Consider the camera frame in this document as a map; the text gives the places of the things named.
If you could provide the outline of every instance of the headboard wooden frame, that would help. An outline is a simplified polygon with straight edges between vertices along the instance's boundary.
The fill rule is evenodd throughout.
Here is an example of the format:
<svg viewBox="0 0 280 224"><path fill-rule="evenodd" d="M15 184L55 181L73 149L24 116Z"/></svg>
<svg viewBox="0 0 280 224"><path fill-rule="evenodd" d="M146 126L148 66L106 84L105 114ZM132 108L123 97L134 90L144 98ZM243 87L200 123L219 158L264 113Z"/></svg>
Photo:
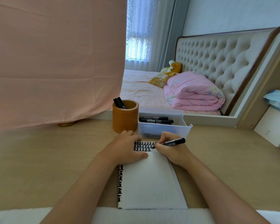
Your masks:
<svg viewBox="0 0 280 224"><path fill-rule="evenodd" d="M215 33L215 34L205 34L205 35L193 35L193 36L181 36L177 39L175 45L175 54L174 59L176 60L176 53L177 53L177 44L180 38L189 38L189 37L208 37L208 36L224 36L224 35L238 35L238 34L249 34L249 33L261 33L261 32L271 32L265 41L264 45L262 46L260 52L257 55L256 60L252 64L249 72L247 73L246 77L243 79L241 85L239 86L238 90L235 92L234 97L231 100L231 103L227 107L227 110L224 113L224 116L229 116L232 109L234 108L236 102L238 101L240 95L242 94L243 90L247 86L248 82L251 80L252 76L256 72L257 68L259 67L262 59L264 58L266 52L268 51L270 45L272 44L275 37L280 33L280 26L279 27L271 27L271 28L264 28L264 29L254 29L254 30L243 30L243 31L232 31L226 33Z"/></svg>

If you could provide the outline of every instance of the person's left arm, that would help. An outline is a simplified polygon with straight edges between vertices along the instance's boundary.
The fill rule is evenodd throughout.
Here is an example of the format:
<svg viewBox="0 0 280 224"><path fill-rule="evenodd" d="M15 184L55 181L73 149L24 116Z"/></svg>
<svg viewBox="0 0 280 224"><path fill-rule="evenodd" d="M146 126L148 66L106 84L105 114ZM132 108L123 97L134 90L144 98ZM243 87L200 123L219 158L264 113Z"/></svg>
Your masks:
<svg viewBox="0 0 280 224"><path fill-rule="evenodd" d="M76 183L53 207L40 224L91 223L98 200L114 168L148 157L134 151L134 142L141 137L123 131L90 163Z"/></svg>

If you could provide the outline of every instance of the white box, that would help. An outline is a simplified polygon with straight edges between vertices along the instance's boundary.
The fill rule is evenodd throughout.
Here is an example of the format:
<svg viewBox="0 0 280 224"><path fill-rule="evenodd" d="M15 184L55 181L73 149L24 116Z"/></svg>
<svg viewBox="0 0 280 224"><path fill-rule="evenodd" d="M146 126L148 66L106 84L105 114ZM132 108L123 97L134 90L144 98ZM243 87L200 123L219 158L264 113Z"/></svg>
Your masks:
<svg viewBox="0 0 280 224"><path fill-rule="evenodd" d="M138 134L142 138L160 138L163 131L178 134L180 137L186 138L192 124L187 126L183 120L184 112L176 109L153 108L153 107L139 107L138 115ZM163 125L155 123L140 122L140 117L161 117L166 116L172 119L172 125Z"/></svg>
<svg viewBox="0 0 280 224"><path fill-rule="evenodd" d="M280 109L270 106L254 131L274 146L280 147Z"/></svg>

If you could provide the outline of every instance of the folded quilt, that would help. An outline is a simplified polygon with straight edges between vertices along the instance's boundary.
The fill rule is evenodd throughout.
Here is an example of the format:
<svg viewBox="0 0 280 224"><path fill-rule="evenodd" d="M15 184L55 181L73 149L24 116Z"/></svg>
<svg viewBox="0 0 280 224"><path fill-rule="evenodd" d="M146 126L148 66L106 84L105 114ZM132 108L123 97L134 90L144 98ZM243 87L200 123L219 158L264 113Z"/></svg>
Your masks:
<svg viewBox="0 0 280 224"><path fill-rule="evenodd" d="M181 110L215 111L225 102L223 92L196 72L183 72L169 78L164 93L170 105Z"/></svg>

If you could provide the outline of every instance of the pink cloth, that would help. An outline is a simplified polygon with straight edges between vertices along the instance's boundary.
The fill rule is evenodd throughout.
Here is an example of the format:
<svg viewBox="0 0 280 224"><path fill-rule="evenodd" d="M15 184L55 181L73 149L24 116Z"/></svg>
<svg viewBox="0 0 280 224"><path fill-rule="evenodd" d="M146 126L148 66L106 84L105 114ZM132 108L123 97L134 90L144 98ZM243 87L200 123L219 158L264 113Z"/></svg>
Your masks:
<svg viewBox="0 0 280 224"><path fill-rule="evenodd" d="M0 129L71 122L112 107L127 0L0 0Z"/></svg>
<svg viewBox="0 0 280 224"><path fill-rule="evenodd" d="M225 102L225 96L217 86L196 72L170 77L164 93L170 105L181 110L215 111Z"/></svg>

